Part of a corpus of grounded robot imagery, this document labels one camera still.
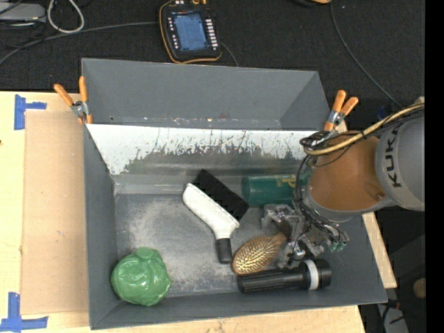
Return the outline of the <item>pale grey metal gripper finger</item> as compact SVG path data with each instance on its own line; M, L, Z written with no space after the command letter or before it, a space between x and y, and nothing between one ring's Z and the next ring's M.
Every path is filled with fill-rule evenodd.
M321 256L329 246L330 240L323 234L307 234L304 243L313 256Z
M297 261L296 244L294 242L285 243L276 257L275 267L278 269L291 269L296 266Z

